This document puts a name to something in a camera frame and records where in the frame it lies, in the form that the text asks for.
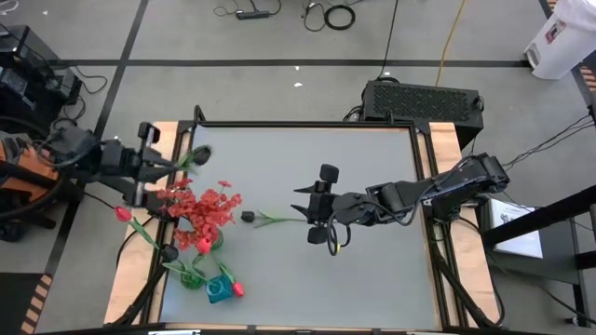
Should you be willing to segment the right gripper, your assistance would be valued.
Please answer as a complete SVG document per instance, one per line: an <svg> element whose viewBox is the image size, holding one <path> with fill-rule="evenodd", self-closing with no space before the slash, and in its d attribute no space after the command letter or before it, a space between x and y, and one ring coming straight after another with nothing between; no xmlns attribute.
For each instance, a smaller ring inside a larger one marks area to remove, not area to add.
<svg viewBox="0 0 596 335"><path fill-rule="evenodd" d="M307 208L291 205L305 216L308 224L312 224L307 235L307 242L310 244L320 245L327 242L327 231L323 222L330 218L343 224L350 224L359 219L359 194L330 194L332 186L338 182L338 177L338 167L322 164L318 181L312 186L294 190L296 193L311 194L309 211Z"/></svg>

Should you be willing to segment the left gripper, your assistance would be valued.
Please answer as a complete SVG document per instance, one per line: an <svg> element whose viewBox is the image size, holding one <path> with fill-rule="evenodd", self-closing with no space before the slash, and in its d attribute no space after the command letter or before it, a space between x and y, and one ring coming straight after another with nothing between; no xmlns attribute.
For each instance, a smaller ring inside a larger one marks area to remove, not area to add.
<svg viewBox="0 0 596 335"><path fill-rule="evenodd" d="M148 122L141 122L138 137L141 139L140 149L125 147L120 140L108 140L102 146L99 164L101 181L115 178L129 178L133 180L132 205L144 208L148 202L149 193L145 190L146 183L156 183L158 180L178 171L178 164L165 159L152 145L160 139L160 130ZM142 167L144 163L163 167Z"/></svg>

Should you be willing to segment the red artificial flower bunch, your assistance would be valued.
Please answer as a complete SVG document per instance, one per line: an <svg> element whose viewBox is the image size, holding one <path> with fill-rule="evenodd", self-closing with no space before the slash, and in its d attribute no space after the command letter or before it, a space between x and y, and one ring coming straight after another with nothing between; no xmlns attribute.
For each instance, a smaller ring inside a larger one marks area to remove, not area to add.
<svg viewBox="0 0 596 335"><path fill-rule="evenodd" d="M190 247L196 248L196 241L203 237L208 238L213 243L217 238L218 229L215 223L198 218L191 221L191 228L189 230L176 228L174 230L174 239L181 250L187 250Z"/></svg>
<svg viewBox="0 0 596 335"><path fill-rule="evenodd" d="M156 193L162 205L158 211L172 218L189 217L196 207L196 196L190 189L192 180L188 178L175 181L171 186Z"/></svg>
<svg viewBox="0 0 596 335"><path fill-rule="evenodd" d="M218 181L220 190L208 189L199 198L198 217L201 224L225 226L236 223L233 210L243 201L241 194L229 194L232 184L229 181Z"/></svg>

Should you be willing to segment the black artificial tulip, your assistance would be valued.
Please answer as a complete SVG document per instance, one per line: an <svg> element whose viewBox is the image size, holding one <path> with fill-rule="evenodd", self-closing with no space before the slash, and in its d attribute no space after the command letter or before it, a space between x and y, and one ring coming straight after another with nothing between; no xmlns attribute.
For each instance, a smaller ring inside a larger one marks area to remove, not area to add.
<svg viewBox="0 0 596 335"><path fill-rule="evenodd" d="M197 146L179 159L177 169L196 174L197 169L204 166L210 160L211 155L212 148L210 145Z"/></svg>
<svg viewBox="0 0 596 335"><path fill-rule="evenodd" d="M261 210L242 211L240 219L245 223L251 223L254 228L261 228L261 227L265 227L270 224L282 223L282 222L305 222L305 219L277 217L277 216L267 214Z"/></svg>
<svg viewBox="0 0 596 335"><path fill-rule="evenodd" d="M181 261L179 259L179 250L171 245L164 245L160 253L162 266L177 273L185 288L199 289L209 282L207 275L198 267L205 259L205 255L197 254L191 261Z"/></svg>

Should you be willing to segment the blue square glass vase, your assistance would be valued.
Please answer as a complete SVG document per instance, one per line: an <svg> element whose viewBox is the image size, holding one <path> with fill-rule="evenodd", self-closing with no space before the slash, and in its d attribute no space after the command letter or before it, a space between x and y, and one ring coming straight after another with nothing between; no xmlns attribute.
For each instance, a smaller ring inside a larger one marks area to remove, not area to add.
<svg viewBox="0 0 596 335"><path fill-rule="evenodd" d="M232 282L227 275L218 275L206 283L210 303L217 303L233 297Z"/></svg>

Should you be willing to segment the orange shop vacuum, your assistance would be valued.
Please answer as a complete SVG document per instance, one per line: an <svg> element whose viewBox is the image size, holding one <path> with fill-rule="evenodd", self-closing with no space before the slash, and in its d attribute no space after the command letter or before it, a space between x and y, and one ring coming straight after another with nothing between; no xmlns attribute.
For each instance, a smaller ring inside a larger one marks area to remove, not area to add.
<svg viewBox="0 0 596 335"><path fill-rule="evenodd" d="M0 241L17 242L32 226L53 229L46 210L67 195L66 179L41 162L34 144L47 129L0 115Z"/></svg>

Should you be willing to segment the black perforated computer case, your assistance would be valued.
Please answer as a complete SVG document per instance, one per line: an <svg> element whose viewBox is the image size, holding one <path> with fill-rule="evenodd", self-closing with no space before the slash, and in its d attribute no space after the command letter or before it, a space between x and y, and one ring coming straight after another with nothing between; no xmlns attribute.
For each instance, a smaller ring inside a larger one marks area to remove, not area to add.
<svg viewBox="0 0 596 335"><path fill-rule="evenodd" d="M403 121L429 133L431 123L452 123L459 147L483 130L484 100L476 90L402 84L395 80L367 83L360 121Z"/></svg>

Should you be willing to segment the black electronics stack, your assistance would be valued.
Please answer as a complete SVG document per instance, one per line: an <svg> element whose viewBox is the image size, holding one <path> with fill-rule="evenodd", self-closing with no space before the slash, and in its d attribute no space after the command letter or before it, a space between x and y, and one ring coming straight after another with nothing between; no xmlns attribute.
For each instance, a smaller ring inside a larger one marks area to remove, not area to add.
<svg viewBox="0 0 596 335"><path fill-rule="evenodd" d="M0 116L48 130L77 103L82 81L27 25L0 23Z"/></svg>

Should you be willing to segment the black floor mat striped edge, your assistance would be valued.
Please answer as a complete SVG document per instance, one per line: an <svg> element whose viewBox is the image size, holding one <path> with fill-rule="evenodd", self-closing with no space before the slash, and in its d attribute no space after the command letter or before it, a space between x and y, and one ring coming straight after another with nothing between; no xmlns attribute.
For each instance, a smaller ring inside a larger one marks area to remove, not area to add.
<svg viewBox="0 0 596 335"><path fill-rule="evenodd" d="M0 273L0 335L34 335L52 277Z"/></svg>
<svg viewBox="0 0 596 335"><path fill-rule="evenodd" d="M596 107L596 74L580 63L572 70L572 75L587 106Z"/></svg>

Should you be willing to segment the white printed paper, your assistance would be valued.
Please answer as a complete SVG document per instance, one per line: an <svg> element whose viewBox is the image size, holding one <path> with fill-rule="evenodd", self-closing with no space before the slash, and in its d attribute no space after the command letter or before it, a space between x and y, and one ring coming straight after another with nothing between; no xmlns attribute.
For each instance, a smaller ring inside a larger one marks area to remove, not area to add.
<svg viewBox="0 0 596 335"><path fill-rule="evenodd" d="M523 216L535 211L535 207L527 207L510 202L491 198L488 202L489 223L491 229L508 225ZM493 250L511 255L542 259L543 249L538 231L519 234L520 229L515 229L511 238L496 243Z"/></svg>

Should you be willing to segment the black metal stand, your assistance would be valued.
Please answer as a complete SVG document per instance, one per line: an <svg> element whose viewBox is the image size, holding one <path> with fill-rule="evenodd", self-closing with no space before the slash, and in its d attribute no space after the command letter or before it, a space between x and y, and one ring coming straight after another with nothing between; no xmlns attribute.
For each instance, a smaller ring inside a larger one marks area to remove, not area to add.
<svg viewBox="0 0 596 335"><path fill-rule="evenodd" d="M565 319L566 323L588 328L596 326L596 320L589 315L583 272L596 269L596 249L587 252L579 250L576 224L573 222L574 217L585 213L590 215L596 241L596 185L539 208L508 225L489 229L481 234L481 238L490 258L489 263L502 272L534 275L571 285L575 302L573 307L557 297L552 299L573 313ZM515 229L520 229L519 235L539 232L544 255L542 259L492 253L496 243L515 235Z"/></svg>

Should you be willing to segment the white plastic bucket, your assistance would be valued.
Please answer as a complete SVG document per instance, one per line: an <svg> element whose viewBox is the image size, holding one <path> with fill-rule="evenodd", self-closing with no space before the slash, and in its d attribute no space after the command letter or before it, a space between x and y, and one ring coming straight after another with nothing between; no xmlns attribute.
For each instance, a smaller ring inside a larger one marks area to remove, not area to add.
<svg viewBox="0 0 596 335"><path fill-rule="evenodd" d="M596 50L596 0L557 0L524 50L532 75L558 80Z"/></svg>

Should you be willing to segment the black metal table frame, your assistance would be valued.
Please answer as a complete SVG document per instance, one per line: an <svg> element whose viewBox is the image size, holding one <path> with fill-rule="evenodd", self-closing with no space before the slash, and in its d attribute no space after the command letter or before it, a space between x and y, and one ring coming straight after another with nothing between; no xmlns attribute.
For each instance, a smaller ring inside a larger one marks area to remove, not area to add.
<svg viewBox="0 0 596 335"><path fill-rule="evenodd" d="M356 131L399 130L398 126L383 126L379 122L346 123L315 121L242 121L247 127L297 127L314 129L346 128ZM189 151L192 139L190 121L159 121L155 126L161 130L160 139L152 147L167 158L177 158ZM417 136L418 155L423 172L444 172L463 157L465 147L453 123L431 122L429 132ZM495 322L501 316L498 299L495 296L493 280L490 277L488 262L483 253L481 236L474 229L478 226L472 208L463 207L461 217L452 224L447 239L438 243L438 249L445 258L450 258L451 271L458 277L463 290L474 301L477 311ZM157 255L138 236L131 239L116 266L115 281L105 313L104 322L115 322L122 316L140 294L142 288L154 273ZM447 309L447 325L456 328L477 328L473 314L466 309L464 299L449 284L446 277L441 279Z"/></svg>

